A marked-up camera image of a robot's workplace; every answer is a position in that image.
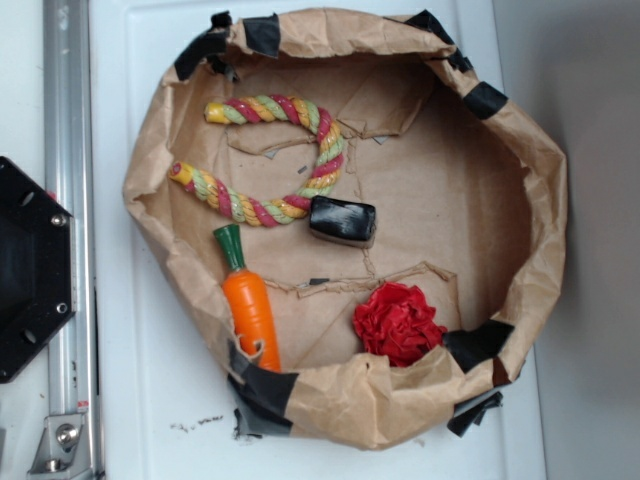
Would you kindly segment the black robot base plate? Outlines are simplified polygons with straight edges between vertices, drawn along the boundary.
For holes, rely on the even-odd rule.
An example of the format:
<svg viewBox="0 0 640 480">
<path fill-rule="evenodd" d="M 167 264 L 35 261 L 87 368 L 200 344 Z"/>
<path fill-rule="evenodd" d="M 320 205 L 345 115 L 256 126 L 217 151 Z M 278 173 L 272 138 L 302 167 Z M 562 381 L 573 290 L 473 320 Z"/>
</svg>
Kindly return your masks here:
<svg viewBox="0 0 640 480">
<path fill-rule="evenodd" d="M 1 158 L 1 382 L 12 382 L 74 313 L 73 216 Z"/>
</svg>

